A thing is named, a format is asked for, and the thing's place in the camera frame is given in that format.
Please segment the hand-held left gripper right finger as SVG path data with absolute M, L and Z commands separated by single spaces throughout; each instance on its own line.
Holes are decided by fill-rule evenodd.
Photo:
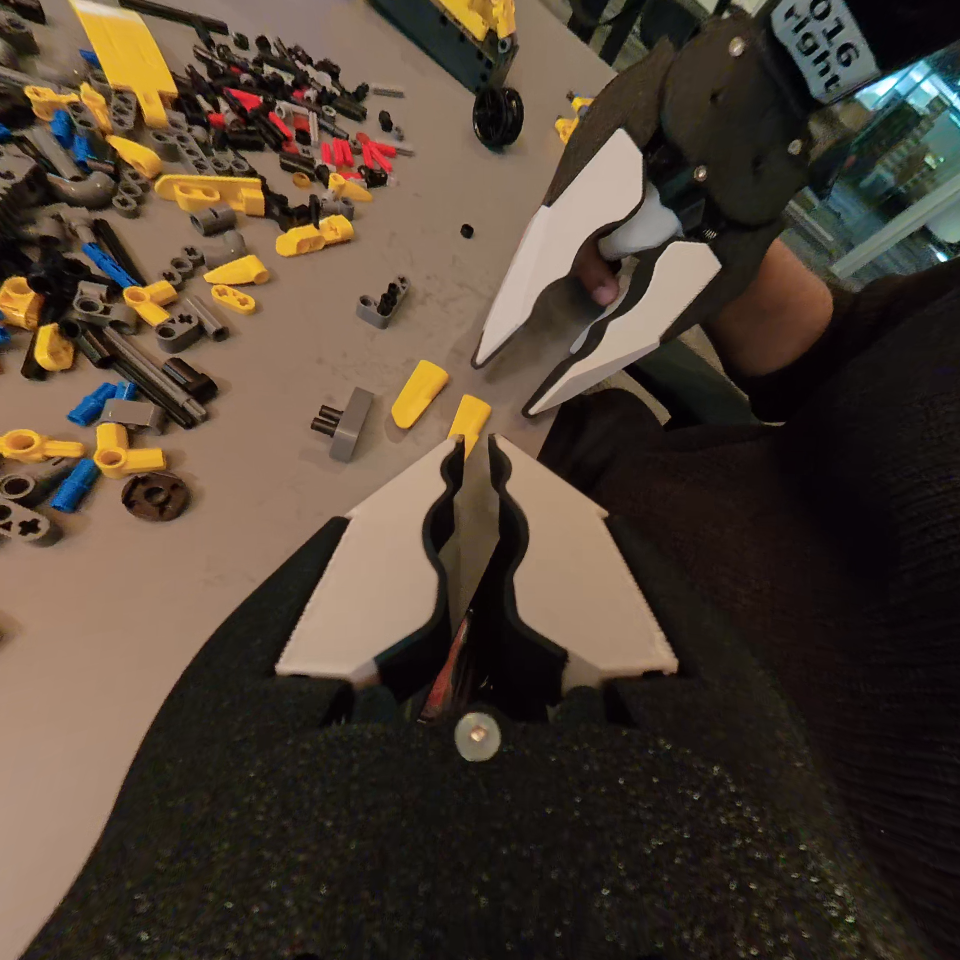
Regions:
M 493 639 L 523 705 L 557 707 L 572 690 L 677 675 L 609 512 L 505 436 L 490 434 L 487 446 L 503 562 Z

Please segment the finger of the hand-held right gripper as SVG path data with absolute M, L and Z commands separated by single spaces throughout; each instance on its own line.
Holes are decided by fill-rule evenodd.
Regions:
M 672 240 L 642 252 L 626 292 L 583 332 L 522 409 L 534 418 L 651 353 L 721 270 L 710 245 Z
M 471 365 L 486 366 L 527 322 L 540 294 L 565 277 L 582 244 L 642 204 L 642 150 L 618 128 L 558 197 L 528 223 L 486 316 Z

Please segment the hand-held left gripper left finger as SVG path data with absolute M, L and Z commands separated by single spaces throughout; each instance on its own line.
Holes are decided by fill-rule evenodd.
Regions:
M 452 640 L 440 552 L 459 490 L 460 439 L 447 438 L 326 526 L 335 544 L 277 676 L 381 686 L 399 702 L 435 678 Z

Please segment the person's right forearm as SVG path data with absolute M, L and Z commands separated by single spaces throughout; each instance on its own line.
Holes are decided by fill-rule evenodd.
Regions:
M 829 289 L 828 322 L 762 374 L 723 364 L 760 420 L 810 449 L 948 450 L 958 458 L 958 259 Z

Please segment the person's right hand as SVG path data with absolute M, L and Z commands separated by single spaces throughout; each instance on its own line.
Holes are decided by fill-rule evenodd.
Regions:
M 727 377 L 759 378 L 799 359 L 833 314 L 831 288 L 776 238 L 750 284 L 708 312 L 702 329 Z

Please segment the small yellow brick assembly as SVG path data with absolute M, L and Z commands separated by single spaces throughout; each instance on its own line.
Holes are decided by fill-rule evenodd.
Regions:
M 566 100 L 572 113 L 570 116 L 558 116 L 554 124 L 554 129 L 564 147 L 569 144 L 573 133 L 594 103 L 593 97 L 584 96 L 572 90 L 567 92 Z

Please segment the black toy wheel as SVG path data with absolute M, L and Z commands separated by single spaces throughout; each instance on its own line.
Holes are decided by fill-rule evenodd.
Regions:
M 472 126 L 478 141 L 493 152 L 513 146 L 524 124 L 524 104 L 511 86 L 487 87 L 475 97 Z

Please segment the person's black clothing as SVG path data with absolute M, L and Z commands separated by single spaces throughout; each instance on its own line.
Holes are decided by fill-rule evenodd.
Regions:
M 958 958 L 958 393 L 666 431 L 603 390 L 563 406 L 539 458 L 726 616 L 881 878 Z

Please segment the grey block with black pins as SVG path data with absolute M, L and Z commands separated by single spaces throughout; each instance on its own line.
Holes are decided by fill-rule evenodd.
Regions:
M 310 422 L 312 431 L 330 439 L 329 457 L 339 463 L 351 462 L 375 395 L 364 388 L 353 389 L 341 410 L 322 405 Z

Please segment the yellow black brick model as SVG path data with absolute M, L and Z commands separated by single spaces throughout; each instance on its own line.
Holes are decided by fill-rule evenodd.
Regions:
M 514 1 L 372 1 L 370 5 L 473 93 L 505 84 L 520 48 Z

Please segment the yellow curved panel piece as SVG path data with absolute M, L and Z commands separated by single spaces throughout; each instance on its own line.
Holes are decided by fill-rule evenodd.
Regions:
M 441 366 L 422 359 L 417 362 L 390 408 L 400 429 L 410 429 L 447 386 L 450 374 Z
M 473 452 L 491 413 L 492 407 L 486 401 L 468 393 L 462 396 L 449 428 L 448 438 L 462 439 L 464 460 Z

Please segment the grey angled beam black pins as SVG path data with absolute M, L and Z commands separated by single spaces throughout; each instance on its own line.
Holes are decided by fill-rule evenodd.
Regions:
M 361 295 L 355 308 L 357 318 L 376 330 L 386 330 L 402 308 L 410 288 L 409 277 L 399 274 L 378 297 Z

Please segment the pile of loose building pieces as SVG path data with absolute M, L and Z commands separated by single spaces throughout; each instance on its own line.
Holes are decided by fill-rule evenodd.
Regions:
M 396 85 L 343 81 L 301 45 L 231 37 L 226 22 L 159 2 L 73 2 L 83 71 L 56 82 L 23 72 L 38 57 L 42 2 L 2 2 L 2 349 L 26 337 L 21 375 L 72 370 L 77 356 L 117 371 L 67 414 L 96 449 L 23 429 L 2 432 L 2 540 L 54 545 L 39 510 L 74 513 L 100 476 L 125 483 L 132 515 L 179 516 L 188 501 L 166 455 L 132 433 L 193 429 L 216 384 L 182 361 L 229 331 L 183 297 L 203 273 L 213 300 L 254 313 L 240 289 L 269 281 L 238 214 L 267 219 L 276 250 L 300 255 L 353 236 L 354 207 L 408 156 L 385 100 Z

